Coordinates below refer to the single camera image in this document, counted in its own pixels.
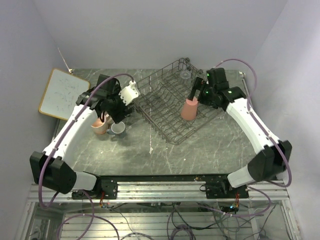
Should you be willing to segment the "clear glass cup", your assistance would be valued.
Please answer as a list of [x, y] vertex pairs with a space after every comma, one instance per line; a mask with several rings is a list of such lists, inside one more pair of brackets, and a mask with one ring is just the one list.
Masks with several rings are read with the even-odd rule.
[[190, 79], [192, 76], [191, 72], [188, 71], [188, 70], [182, 70], [181, 73], [180, 73], [180, 77], [182, 79]]

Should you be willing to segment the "blue grey plastic cup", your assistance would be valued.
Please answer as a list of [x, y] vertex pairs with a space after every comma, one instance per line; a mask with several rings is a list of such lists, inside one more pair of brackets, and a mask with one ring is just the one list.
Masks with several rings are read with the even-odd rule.
[[126, 125], [123, 121], [119, 123], [112, 123], [106, 133], [112, 136], [124, 137], [126, 134]]

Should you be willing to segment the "pink mug with handle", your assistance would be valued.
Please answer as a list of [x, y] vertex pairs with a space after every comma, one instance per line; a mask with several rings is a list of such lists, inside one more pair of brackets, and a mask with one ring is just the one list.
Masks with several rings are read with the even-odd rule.
[[103, 135], [107, 132], [109, 126], [113, 123], [112, 118], [106, 113], [104, 115], [104, 121], [101, 121], [100, 118], [97, 118], [96, 121], [91, 125], [91, 129], [97, 135]]

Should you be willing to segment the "pink tumbler cup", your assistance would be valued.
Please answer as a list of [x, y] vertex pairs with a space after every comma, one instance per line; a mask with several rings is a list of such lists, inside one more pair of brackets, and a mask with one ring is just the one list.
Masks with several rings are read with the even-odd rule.
[[186, 99], [181, 110], [181, 117], [186, 121], [193, 121], [197, 116], [198, 99], [193, 97], [192, 100]]

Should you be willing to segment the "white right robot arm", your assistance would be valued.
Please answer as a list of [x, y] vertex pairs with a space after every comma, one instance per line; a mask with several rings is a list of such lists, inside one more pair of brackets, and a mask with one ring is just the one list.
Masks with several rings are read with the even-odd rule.
[[233, 197], [238, 187], [271, 181], [284, 171], [288, 173], [288, 182], [284, 186], [291, 184], [291, 143], [280, 140], [267, 128], [252, 108], [249, 96], [238, 86], [230, 87], [223, 68], [207, 70], [206, 78], [196, 77], [185, 104], [223, 109], [240, 126], [254, 149], [255, 157], [246, 166], [228, 174], [227, 182], [221, 184], [220, 192], [224, 197]]

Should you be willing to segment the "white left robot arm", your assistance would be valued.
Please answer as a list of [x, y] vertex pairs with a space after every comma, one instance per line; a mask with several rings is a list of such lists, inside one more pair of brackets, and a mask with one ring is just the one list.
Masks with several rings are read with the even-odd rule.
[[96, 86], [79, 95], [71, 116], [55, 139], [29, 158], [33, 180], [39, 188], [46, 187], [62, 194], [84, 190], [91, 199], [101, 195], [98, 176], [71, 167], [74, 148], [85, 131], [104, 113], [117, 124], [125, 119], [131, 112], [130, 104], [140, 95], [136, 84], [131, 79], [126, 87], [121, 87], [116, 75], [103, 75]]

